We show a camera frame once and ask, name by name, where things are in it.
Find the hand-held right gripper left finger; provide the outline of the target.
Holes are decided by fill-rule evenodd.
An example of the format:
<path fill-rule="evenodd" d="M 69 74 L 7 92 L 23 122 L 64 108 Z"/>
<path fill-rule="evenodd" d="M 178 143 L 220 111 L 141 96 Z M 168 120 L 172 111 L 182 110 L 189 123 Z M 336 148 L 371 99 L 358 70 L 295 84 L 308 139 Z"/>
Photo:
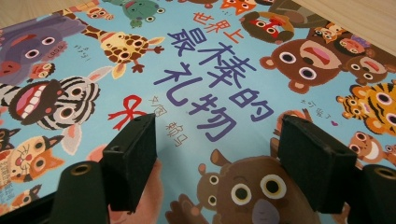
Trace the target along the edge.
<path fill-rule="evenodd" d="M 157 160 L 155 115 L 131 120 L 103 151 L 106 201 L 134 213 Z"/>

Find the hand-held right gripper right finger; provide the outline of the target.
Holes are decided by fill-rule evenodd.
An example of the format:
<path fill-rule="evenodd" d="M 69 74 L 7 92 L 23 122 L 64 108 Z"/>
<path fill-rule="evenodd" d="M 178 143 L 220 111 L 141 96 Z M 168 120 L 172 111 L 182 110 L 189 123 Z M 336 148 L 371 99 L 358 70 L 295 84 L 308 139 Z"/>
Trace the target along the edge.
<path fill-rule="evenodd" d="M 344 186 L 357 160 L 355 152 L 314 123 L 286 115 L 278 157 L 313 210 L 322 214 L 342 211 Z"/>

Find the light blue animals picture book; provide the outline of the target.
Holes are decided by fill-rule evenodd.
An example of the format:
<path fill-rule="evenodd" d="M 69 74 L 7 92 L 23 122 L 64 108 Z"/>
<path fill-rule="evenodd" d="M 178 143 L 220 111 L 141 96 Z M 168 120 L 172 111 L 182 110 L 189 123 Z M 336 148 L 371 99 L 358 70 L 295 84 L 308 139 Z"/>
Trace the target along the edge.
<path fill-rule="evenodd" d="M 7 25 L 0 0 L 0 224 L 396 224 L 396 56 L 293 0 L 87 0 Z M 103 151 L 155 115 L 134 213 Z M 282 118 L 357 154 L 322 214 L 278 157 Z"/>

